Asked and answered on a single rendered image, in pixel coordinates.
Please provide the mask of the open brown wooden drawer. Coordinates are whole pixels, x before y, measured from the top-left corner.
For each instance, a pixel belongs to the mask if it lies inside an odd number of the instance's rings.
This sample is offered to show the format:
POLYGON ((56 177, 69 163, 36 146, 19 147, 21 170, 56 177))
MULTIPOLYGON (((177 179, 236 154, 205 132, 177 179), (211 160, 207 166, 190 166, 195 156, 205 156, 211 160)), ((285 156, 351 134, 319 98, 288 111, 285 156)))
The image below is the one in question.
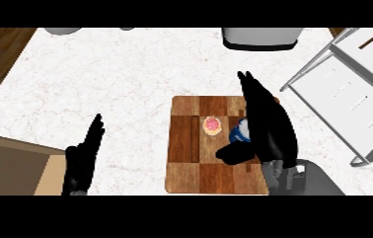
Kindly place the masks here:
POLYGON ((59 196, 64 151, 0 136, 0 196, 59 196))

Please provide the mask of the pink frosted cupcake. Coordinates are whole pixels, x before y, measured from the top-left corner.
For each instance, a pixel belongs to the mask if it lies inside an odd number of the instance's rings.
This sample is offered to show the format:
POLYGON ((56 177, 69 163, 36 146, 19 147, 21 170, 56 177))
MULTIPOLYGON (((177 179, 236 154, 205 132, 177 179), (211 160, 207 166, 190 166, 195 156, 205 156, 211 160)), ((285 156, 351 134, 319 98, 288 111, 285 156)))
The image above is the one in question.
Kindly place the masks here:
POLYGON ((207 117, 204 119, 202 130, 209 136, 215 136, 221 132, 221 121, 217 117, 207 117))

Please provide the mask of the brown wooden cutting board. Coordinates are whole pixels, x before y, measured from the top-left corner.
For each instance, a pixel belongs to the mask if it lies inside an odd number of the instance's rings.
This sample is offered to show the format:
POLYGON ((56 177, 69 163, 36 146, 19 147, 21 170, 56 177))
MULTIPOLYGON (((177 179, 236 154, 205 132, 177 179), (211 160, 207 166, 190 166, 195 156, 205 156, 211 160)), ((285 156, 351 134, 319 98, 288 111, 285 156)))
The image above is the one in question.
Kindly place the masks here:
POLYGON ((267 183, 258 158, 227 165, 215 151, 229 141, 229 133, 246 116, 240 96, 174 96, 165 189, 173 194, 265 195, 267 183), (202 121, 217 117, 221 132, 205 134, 202 121))

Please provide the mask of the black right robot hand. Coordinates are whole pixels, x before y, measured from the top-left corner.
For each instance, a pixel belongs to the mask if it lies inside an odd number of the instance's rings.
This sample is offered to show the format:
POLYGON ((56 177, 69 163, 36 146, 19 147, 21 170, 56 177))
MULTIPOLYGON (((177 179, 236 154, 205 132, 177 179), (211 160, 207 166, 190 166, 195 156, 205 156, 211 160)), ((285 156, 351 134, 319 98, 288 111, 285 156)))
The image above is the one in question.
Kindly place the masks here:
POLYGON ((298 165, 298 139, 289 115, 251 72, 237 72, 246 101, 249 142, 236 140, 220 148, 215 157, 236 165, 258 156, 261 162, 283 161, 283 168, 298 165))

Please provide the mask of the grey appliance with black base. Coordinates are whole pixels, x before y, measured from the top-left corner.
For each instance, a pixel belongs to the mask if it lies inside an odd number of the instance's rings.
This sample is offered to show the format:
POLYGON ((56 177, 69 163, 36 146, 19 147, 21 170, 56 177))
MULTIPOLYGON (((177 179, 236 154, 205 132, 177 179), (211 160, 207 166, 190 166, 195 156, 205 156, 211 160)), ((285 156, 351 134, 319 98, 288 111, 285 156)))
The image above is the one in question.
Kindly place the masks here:
POLYGON ((223 28, 223 44, 236 50, 291 50, 298 44, 302 30, 302 28, 223 28))

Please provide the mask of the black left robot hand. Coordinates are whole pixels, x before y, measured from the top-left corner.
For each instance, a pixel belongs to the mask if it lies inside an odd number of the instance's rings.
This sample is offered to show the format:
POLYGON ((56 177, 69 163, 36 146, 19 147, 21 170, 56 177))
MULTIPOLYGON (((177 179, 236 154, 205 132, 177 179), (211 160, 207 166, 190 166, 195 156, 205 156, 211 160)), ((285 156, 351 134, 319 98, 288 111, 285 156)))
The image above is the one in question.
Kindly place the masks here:
POLYGON ((75 191, 89 191, 103 133, 102 115, 96 115, 84 141, 65 149, 64 196, 75 191))

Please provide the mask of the blue and white bowl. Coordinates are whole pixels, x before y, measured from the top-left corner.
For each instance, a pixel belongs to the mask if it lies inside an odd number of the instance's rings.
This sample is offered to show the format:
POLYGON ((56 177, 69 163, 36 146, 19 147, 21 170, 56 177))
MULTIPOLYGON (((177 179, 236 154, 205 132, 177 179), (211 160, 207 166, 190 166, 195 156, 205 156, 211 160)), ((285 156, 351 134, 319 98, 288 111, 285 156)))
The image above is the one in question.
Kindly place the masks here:
POLYGON ((230 142, 243 141, 249 142, 249 128, 248 128, 248 119, 240 119, 237 124, 233 126, 229 134, 230 142))

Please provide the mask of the grey round object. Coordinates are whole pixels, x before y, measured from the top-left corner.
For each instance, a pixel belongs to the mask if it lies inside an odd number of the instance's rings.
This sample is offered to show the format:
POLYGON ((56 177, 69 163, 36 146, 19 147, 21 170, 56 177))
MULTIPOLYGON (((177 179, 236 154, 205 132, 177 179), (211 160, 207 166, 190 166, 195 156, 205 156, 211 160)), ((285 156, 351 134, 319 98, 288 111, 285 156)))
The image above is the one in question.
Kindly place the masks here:
POLYGON ((75 33, 81 28, 44 28, 46 31, 56 36, 64 36, 75 33))

